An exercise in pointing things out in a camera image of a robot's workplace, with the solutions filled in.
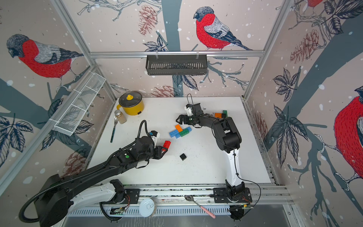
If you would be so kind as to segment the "orange lego brick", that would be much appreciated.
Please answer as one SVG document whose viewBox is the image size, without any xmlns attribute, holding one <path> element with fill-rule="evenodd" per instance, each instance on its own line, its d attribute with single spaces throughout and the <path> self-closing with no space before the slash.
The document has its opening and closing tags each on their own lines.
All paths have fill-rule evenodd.
<svg viewBox="0 0 363 227">
<path fill-rule="evenodd" d="M 175 128 L 176 128 L 176 130 L 178 132 L 182 132 L 183 131 L 183 129 L 182 129 L 182 127 L 180 125 L 176 125 Z"/>
<path fill-rule="evenodd" d="M 223 114 L 222 113 L 215 113 L 214 116 L 216 118 L 223 118 Z"/>
</svg>

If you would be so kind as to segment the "red lego brick back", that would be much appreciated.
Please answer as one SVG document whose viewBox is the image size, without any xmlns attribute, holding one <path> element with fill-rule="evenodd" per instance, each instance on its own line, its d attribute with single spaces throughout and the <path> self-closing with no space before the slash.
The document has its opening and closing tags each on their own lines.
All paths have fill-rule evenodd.
<svg viewBox="0 0 363 227">
<path fill-rule="evenodd" d="M 169 149 L 170 145 L 171 145 L 170 141 L 165 141 L 163 144 L 163 148 Z"/>
</svg>

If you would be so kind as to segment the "black small lego brick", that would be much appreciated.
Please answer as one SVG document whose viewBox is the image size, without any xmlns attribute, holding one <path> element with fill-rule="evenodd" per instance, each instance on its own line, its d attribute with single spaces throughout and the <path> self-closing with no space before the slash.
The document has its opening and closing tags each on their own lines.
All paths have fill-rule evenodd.
<svg viewBox="0 0 363 227">
<path fill-rule="evenodd" d="M 181 160 L 182 160 L 182 161 L 184 161 L 187 157 L 186 157 L 186 155 L 183 153 L 183 154 L 181 154 L 181 155 L 180 155 L 180 158 L 181 158 Z"/>
</svg>

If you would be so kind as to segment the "dark green lego brick front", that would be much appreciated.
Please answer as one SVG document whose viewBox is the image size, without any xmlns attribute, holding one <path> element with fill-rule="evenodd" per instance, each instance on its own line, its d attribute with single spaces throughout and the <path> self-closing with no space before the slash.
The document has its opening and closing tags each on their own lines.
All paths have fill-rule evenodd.
<svg viewBox="0 0 363 227">
<path fill-rule="evenodd" d="M 183 137 L 183 136 L 185 136 L 185 135 L 187 135 L 187 134 L 189 134 L 189 130 L 188 129 L 184 129 L 183 131 L 181 131 L 181 132 L 179 132 L 179 135 L 181 136 L 181 137 Z"/>
</svg>

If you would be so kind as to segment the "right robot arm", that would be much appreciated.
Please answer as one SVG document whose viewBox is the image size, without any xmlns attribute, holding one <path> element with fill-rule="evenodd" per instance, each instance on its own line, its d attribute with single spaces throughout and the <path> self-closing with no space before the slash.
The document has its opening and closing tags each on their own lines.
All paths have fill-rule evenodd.
<svg viewBox="0 0 363 227">
<path fill-rule="evenodd" d="M 191 126 L 208 127 L 220 150 L 225 152 L 229 163 L 229 170 L 226 176 L 226 192 L 231 201 L 240 199 L 245 193 L 244 181 L 239 174 L 239 149 L 242 137 L 231 117 L 217 118 L 211 114 L 204 113 L 200 104 L 187 104 L 187 114 L 181 114 L 176 119 L 178 124 Z"/>
</svg>

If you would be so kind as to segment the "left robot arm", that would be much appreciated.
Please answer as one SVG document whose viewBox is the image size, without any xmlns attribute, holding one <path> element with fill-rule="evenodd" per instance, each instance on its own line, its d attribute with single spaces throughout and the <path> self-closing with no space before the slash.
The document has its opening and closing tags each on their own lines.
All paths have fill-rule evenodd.
<svg viewBox="0 0 363 227">
<path fill-rule="evenodd" d="M 96 184 L 120 175 L 138 163 L 159 160 L 170 147 L 170 141 L 157 145 L 159 133 L 146 131 L 145 136 L 137 135 L 135 140 L 112 153 L 103 163 L 78 174 L 60 177 L 53 175 L 44 183 L 41 191 L 31 197 L 20 209 L 19 220 L 24 223 L 38 222 L 42 227 L 51 227 L 60 222 L 77 207 L 94 203 L 123 201 L 125 190 L 119 180 L 111 180 L 110 189 L 104 190 Z"/>
</svg>

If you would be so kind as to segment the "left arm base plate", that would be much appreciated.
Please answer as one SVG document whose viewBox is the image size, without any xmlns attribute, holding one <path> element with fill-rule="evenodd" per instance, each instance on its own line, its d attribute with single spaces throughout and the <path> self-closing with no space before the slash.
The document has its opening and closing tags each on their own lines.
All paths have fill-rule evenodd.
<svg viewBox="0 0 363 227">
<path fill-rule="evenodd" d="M 140 197 L 140 189 L 125 189 L 122 193 L 117 192 L 110 200 L 103 204 L 137 204 Z"/>
</svg>

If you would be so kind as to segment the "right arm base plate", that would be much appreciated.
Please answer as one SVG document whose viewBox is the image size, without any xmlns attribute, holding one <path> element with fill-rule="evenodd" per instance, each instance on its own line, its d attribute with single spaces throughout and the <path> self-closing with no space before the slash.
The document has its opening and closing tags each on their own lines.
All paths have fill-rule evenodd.
<svg viewBox="0 0 363 227">
<path fill-rule="evenodd" d="M 233 194 L 226 188 L 213 188 L 213 193 L 209 195 L 214 199 L 214 203 L 252 203 L 251 192 L 249 188 L 237 194 Z"/>
</svg>

